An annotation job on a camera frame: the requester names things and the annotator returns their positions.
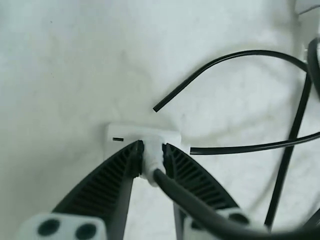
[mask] black ribbed grip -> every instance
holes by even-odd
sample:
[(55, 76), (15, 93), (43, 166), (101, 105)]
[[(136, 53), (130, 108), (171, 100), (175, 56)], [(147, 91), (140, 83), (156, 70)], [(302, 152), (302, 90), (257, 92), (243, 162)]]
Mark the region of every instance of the black ribbed grip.
[(105, 160), (52, 212), (101, 218), (109, 239), (123, 239), (133, 179), (141, 174), (144, 145), (138, 140)]
[(166, 144), (164, 165), (167, 175), (215, 210), (238, 207), (226, 190), (195, 160)]

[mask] black plastic jaw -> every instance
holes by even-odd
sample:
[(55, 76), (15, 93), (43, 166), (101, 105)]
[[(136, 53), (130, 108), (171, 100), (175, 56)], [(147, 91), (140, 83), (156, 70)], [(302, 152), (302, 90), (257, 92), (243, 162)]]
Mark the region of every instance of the black plastic jaw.
[(139, 140), (115, 153), (75, 186), (52, 212), (101, 218), (108, 239), (122, 240), (133, 180), (141, 174), (143, 150)]

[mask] white plastic part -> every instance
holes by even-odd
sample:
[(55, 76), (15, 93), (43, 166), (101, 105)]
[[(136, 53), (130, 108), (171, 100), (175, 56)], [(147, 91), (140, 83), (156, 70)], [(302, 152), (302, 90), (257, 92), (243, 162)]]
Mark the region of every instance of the white plastic part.
[(159, 169), (163, 173), (166, 173), (164, 152), (162, 150), (164, 140), (160, 136), (148, 136), (142, 140), (144, 145), (142, 177), (146, 178), (152, 186), (156, 187), (157, 183), (154, 180), (154, 171)]
[(320, 36), (320, 7), (299, 15), (301, 23), (301, 37), (303, 47), (306, 50), (309, 43)]
[[(222, 217), (230, 219), (230, 215), (238, 214), (244, 216), (247, 220), (247, 224), (242, 224), (245, 229), (258, 231), (262, 233), (268, 233), (266, 226), (252, 221), (239, 207), (226, 208), (216, 211)], [(193, 219), (187, 216), (183, 222), (183, 239), (184, 240), (219, 240), (221, 238), (212, 235), (205, 229), (197, 229), (193, 227)]]
[(178, 131), (112, 122), (106, 128), (104, 160), (137, 140), (155, 136), (163, 139), (164, 144), (172, 144), (185, 153), (190, 153), (190, 146), (182, 144)]
[[(47, 236), (39, 235), (39, 227), (48, 220), (58, 220), (57, 230)], [(100, 218), (58, 213), (40, 213), (29, 218), (20, 226), (15, 240), (79, 240), (77, 230), (85, 224), (95, 226), (90, 240), (107, 240), (106, 226)]]

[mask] black cable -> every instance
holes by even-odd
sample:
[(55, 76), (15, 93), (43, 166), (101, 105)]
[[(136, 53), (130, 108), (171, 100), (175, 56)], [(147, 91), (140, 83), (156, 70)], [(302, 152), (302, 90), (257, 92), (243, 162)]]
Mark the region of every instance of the black cable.
[(178, 185), (161, 170), (153, 173), (154, 181), (163, 192), (184, 209), (194, 220), (205, 229), (221, 239), (234, 240), (316, 240), (320, 236), (320, 228), (298, 228), (291, 232), (267, 233), (245, 228), (237, 222), (230, 221), (216, 213), (204, 202)]
[(259, 144), (259, 145), (228, 146), (228, 147), (191, 147), (190, 154), (191, 155), (223, 155), (223, 154), (250, 153), (250, 152), (264, 151), (264, 150), (270, 150), (270, 149), (286, 148), (286, 147), (290, 147), (298, 144), (307, 143), (312, 140), (316, 140), (318, 138), (320, 138), (320, 132), (316, 132), (314, 134), (296, 138), (296, 139)]
[[(307, 74), (305, 77), (305, 83), (304, 83), (300, 103), (296, 111), (296, 115), (295, 115), (295, 118), (291, 127), (291, 131), (288, 137), (290, 140), (294, 140), (298, 136), (302, 119), (304, 117), (306, 106), (308, 103), (311, 86), (312, 86), (312, 82)], [(275, 220), (281, 192), (284, 186), (285, 178), (286, 178), (288, 167), (289, 167), (289, 162), (290, 162), (292, 153), (294, 151), (294, 147), (295, 146), (286, 147), (282, 155), (279, 171), (276, 177), (276, 181), (275, 181), (275, 185), (272, 193), (272, 198), (271, 198), (269, 209), (264, 221), (264, 224), (268, 228), (272, 227)]]
[(157, 105), (154, 106), (153, 110), (157, 113), (160, 111), (166, 104), (168, 104), (176, 95), (178, 95), (185, 87), (187, 87), (193, 80), (195, 80), (200, 74), (202, 74), (207, 69), (222, 63), (227, 60), (245, 57), (245, 56), (269, 56), (278, 59), (282, 59), (288, 61), (303, 71), (307, 71), (307, 66), (304, 62), (300, 61), (299, 59), (287, 55), (285, 53), (277, 52), (277, 51), (269, 51), (269, 50), (247, 50), (247, 51), (239, 51), (235, 53), (231, 53), (225, 56), (221, 56), (215, 60), (212, 60), (205, 64), (204, 66), (200, 67), (197, 71), (195, 71), (191, 76), (189, 76), (186, 80), (184, 80), (181, 84), (179, 84), (172, 92), (170, 92), (164, 99), (162, 99)]
[[(289, 134), (289, 139), (295, 139), (298, 136), (299, 128), (303, 119), (303, 115), (305, 113), (305, 109), (307, 106), (307, 102), (308, 102), (308, 98), (309, 98), (310, 90), (312, 86), (312, 81), (309, 78), (309, 75), (313, 78), (313, 82), (320, 79), (317, 47), (318, 47), (318, 39), (315, 38), (310, 42), (308, 46), (308, 50), (307, 50), (308, 74), (305, 77), (305, 84), (304, 84), (301, 100), (293, 121), (293, 125)], [(275, 220), (281, 192), (283, 189), (283, 185), (285, 182), (285, 178), (286, 178), (286, 174), (288, 171), (289, 162), (290, 162), (290, 158), (293, 153), (293, 150), (294, 150), (293, 146), (287, 147), (284, 150), (284, 153), (282, 156), (282, 160), (281, 160), (279, 171), (276, 177), (269, 209), (264, 221), (264, 224), (269, 228), (272, 227)]]
[[(205, 70), (211, 68), (214, 65), (222, 63), (224, 61), (234, 59), (234, 58), (244, 57), (244, 56), (269, 56), (269, 57), (282, 59), (294, 64), (301, 70), (307, 72), (307, 65), (304, 62), (300, 61), (299, 59), (293, 56), (287, 55), (285, 53), (269, 51), (269, 50), (247, 50), (247, 51), (235, 52), (229, 55), (219, 57), (215, 60), (212, 60), (211, 62), (199, 68), (190, 77), (188, 77), (179, 86), (177, 86), (171, 93), (169, 93), (163, 100), (161, 100), (153, 108), (153, 110), (155, 112), (158, 112), (160, 109), (162, 109), (167, 103), (169, 103), (177, 94), (179, 94), (185, 87), (187, 87), (193, 80), (195, 80)], [(320, 138), (320, 132), (307, 135), (301, 138), (289, 139), (285, 141), (272, 142), (272, 143), (266, 143), (266, 144), (258, 144), (258, 145), (232, 146), (232, 147), (191, 147), (190, 154), (191, 155), (222, 155), (222, 154), (248, 153), (248, 152), (291, 147), (291, 146), (306, 143), (318, 138)]]

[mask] white cloth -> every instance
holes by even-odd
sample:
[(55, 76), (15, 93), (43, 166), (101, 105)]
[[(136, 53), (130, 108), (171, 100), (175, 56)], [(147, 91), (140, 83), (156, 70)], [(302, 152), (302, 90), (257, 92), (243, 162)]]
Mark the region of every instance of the white cloth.
[[(300, 56), (294, 1), (10, 0), (0, 17), (0, 235), (50, 211), (103, 157), (105, 126), (179, 130), (192, 146), (284, 140), (303, 74), (270, 57), (204, 73), (160, 112), (152, 107), (208, 61), (249, 49)], [(313, 92), (300, 136), (319, 131)], [(319, 206), (319, 140), (295, 148), (275, 228)], [(283, 150), (196, 157), (263, 223)], [(172, 203), (133, 186), (126, 240), (175, 239)]]

